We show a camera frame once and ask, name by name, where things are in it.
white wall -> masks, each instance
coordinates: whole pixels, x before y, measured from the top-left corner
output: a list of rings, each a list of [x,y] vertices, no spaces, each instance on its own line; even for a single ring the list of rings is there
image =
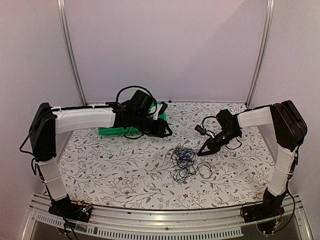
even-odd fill
[[[0,239],[17,240],[33,193],[43,189],[19,146],[41,102],[80,104],[56,1],[0,1],[0,83]]]
[[[164,101],[245,102],[266,0],[68,0],[65,7],[88,102],[114,101],[128,85]]]
[[[291,188],[320,239],[320,1],[275,1],[269,42],[252,106],[292,100],[308,126]],[[276,156],[273,129],[262,128]]]

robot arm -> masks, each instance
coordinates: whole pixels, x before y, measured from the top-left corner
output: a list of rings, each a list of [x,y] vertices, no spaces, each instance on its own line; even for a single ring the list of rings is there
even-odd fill
[[[307,125],[292,101],[275,103],[255,109],[248,109],[242,113],[232,115],[227,109],[221,110],[216,119],[222,131],[210,136],[205,141],[199,156],[215,154],[230,140],[241,137],[242,128],[253,126],[273,125],[278,154],[272,180],[263,195],[261,205],[247,206],[245,220],[248,222],[273,217],[283,212],[282,200],[287,194],[288,180],[292,177],[295,166],[298,164],[299,147],[307,134]],[[208,135],[207,130],[197,125],[195,127],[202,135]]]
[[[96,127],[134,127],[148,136],[171,136],[168,123],[154,116],[162,114],[167,104],[156,104],[153,97],[137,90],[130,100],[122,104],[107,102],[97,106],[55,108],[49,103],[42,103],[39,106],[29,129],[29,137],[41,180],[51,197],[51,214],[88,222],[91,213],[88,204],[79,206],[71,202],[65,190],[56,160],[56,134]]]

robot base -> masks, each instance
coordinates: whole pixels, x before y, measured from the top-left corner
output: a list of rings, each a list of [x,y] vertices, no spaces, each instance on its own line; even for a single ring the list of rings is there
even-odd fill
[[[241,210],[241,215],[244,218],[245,223],[255,222],[267,218],[276,217],[280,214],[284,214],[285,210],[283,206],[271,209],[268,213],[263,208],[263,204],[244,206]]]
[[[72,203],[71,208],[75,209],[76,207],[79,208],[78,204],[77,203]],[[56,215],[56,216],[62,217],[62,215],[52,205],[50,206],[48,212],[50,214],[52,214],[52,215]],[[81,210],[79,212],[68,211],[68,212],[64,212],[63,216],[66,217],[67,219],[72,219],[72,220],[88,223],[89,220],[90,220],[90,217],[91,217],[91,212],[92,212],[92,208],[90,208],[87,212],[82,212]]]
[[[80,222],[88,223],[92,212],[92,205],[90,203],[72,202],[67,195],[65,198],[57,201],[52,201],[49,213],[59,217],[65,217]]]

black plastic housing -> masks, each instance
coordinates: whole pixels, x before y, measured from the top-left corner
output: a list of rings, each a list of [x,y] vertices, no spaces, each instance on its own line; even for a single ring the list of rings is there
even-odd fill
[[[72,202],[69,195],[67,194],[65,198],[53,201],[49,207],[49,213],[62,217],[62,214],[67,219],[73,219],[80,222],[88,223],[91,217],[92,208],[90,208],[87,213],[80,210],[77,202]]]
[[[205,130],[203,127],[201,127],[199,124],[197,124],[194,128],[198,133],[200,133],[202,136],[207,134],[207,130]]]
[[[29,129],[30,143],[35,160],[48,161],[56,153],[56,117],[48,102],[41,103]]]
[[[242,131],[240,129],[237,116],[232,115],[228,109],[221,110],[216,115],[216,119],[221,125],[222,131],[215,135],[214,138],[210,137],[204,142],[203,146],[197,153],[198,156],[215,154],[221,150],[222,146],[227,145],[230,140],[242,136]],[[195,127],[195,130],[201,135],[205,135],[207,132],[199,125]]]
[[[125,108],[133,113],[138,111],[141,114],[147,114],[153,103],[155,103],[154,98],[141,90],[137,90]]]
[[[279,196],[273,196],[266,188],[263,194],[263,203],[241,208],[241,215],[244,218],[244,222],[250,223],[284,214],[285,210],[282,206],[282,201],[286,194],[287,192],[284,192]]]
[[[307,125],[291,100],[270,106],[276,142],[294,151],[304,142]]]

metal frame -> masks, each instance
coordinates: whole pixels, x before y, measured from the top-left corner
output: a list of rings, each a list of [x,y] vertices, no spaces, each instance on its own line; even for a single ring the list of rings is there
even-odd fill
[[[71,138],[71,136],[72,136],[73,134],[74,134],[74,131],[68,132],[68,135],[67,135],[67,137],[66,137],[63,145],[61,146],[60,152],[59,152],[58,155],[56,156],[57,163],[60,162],[60,159],[61,159],[62,155],[64,154],[65,149],[66,149],[66,147],[67,147],[67,145],[68,145],[68,143],[69,143],[69,141],[70,141],[70,138]]]
[[[271,23],[272,23],[274,2],[275,2],[274,0],[267,0],[267,7],[266,7],[266,13],[265,13],[265,21],[264,21],[260,50],[259,50],[259,54],[258,54],[257,63],[255,65],[251,86],[250,86],[250,89],[249,89],[249,92],[248,92],[248,95],[247,95],[246,101],[245,101],[245,104],[247,106],[250,106],[250,104],[252,102],[252,99],[253,99],[253,96],[254,96],[254,93],[255,93],[255,90],[257,87],[258,78],[259,78],[259,75],[261,72],[262,63],[263,63],[263,59],[265,56],[268,38],[269,38],[269,32],[270,32]],[[69,58],[70,66],[71,66],[71,71],[72,71],[72,75],[74,78],[74,83],[75,83],[76,89],[78,91],[78,95],[81,100],[81,103],[82,103],[82,105],[85,106],[85,105],[88,105],[88,102],[86,100],[84,89],[82,87],[82,83],[81,83],[78,69],[77,69],[75,55],[73,52],[71,37],[70,37],[70,33],[69,33],[69,28],[68,28],[65,0],[57,0],[57,4],[58,4],[58,10],[59,10],[59,16],[60,16],[60,22],[61,22],[62,33],[63,33],[63,37],[64,37],[64,42],[65,42],[65,47],[66,47],[66,51],[68,54],[68,58]]]
[[[248,96],[246,97],[246,101],[245,101],[245,104],[248,107],[250,107],[250,105],[252,103],[252,100],[253,100],[253,97],[254,97],[254,94],[256,91],[259,75],[260,75],[260,72],[262,69],[262,64],[264,61],[264,57],[265,57],[265,53],[266,53],[266,49],[267,49],[267,44],[268,44],[268,39],[269,39],[269,32],[270,32],[271,23],[272,23],[272,17],[273,17],[273,13],[274,13],[274,4],[275,4],[274,0],[268,0],[267,6],[266,6],[265,21],[264,21],[264,28],[263,28],[261,45],[260,45],[260,51],[259,51],[256,65],[255,65],[249,93],[248,93]]]
[[[66,48],[66,51],[68,54],[74,83],[75,83],[76,90],[78,92],[81,104],[83,106],[85,106],[85,105],[87,105],[87,100],[85,97],[84,89],[81,84],[81,80],[80,80],[78,69],[77,69],[76,59],[75,59],[74,51],[72,48],[72,43],[71,43],[71,38],[70,38],[70,33],[69,33],[69,28],[68,28],[65,0],[57,0],[57,4],[58,4],[59,17],[60,17],[60,22],[61,22],[61,28],[62,28],[62,34],[63,34],[63,38],[64,38],[64,43],[65,43],[65,48]]]
[[[299,222],[300,234],[303,239],[311,240],[310,227],[300,198],[296,194],[294,199],[295,217]],[[30,215],[23,240],[30,239],[35,221],[62,228],[63,219],[48,213],[50,204],[49,197],[34,194],[28,209]],[[292,214],[293,201],[289,196],[283,200],[283,207],[284,215]],[[134,239],[145,240],[152,239],[152,236],[157,240],[170,240],[168,236],[176,236],[176,240],[192,239],[189,238],[190,236],[198,236],[198,240],[228,239],[230,235],[218,236],[218,238],[208,238],[208,235],[237,231],[237,235],[240,236],[242,235],[241,227],[273,219],[245,223],[240,216],[240,209],[241,206],[193,210],[137,210],[94,205],[89,223],[76,222],[75,231],[117,240],[127,239],[123,237],[125,234],[133,235]]]
[[[271,155],[271,157],[273,159],[273,162],[276,163],[277,156],[275,156],[274,153],[271,151],[271,149],[270,149],[270,147],[269,147],[269,145],[268,145],[268,143],[266,141],[265,136],[262,134],[261,126],[257,126],[257,128],[258,128],[259,133],[260,133],[260,135],[261,135],[261,137],[262,137],[262,139],[263,139],[263,141],[264,141],[264,143],[266,145],[266,148],[268,149],[268,152],[270,153],[270,155]]]

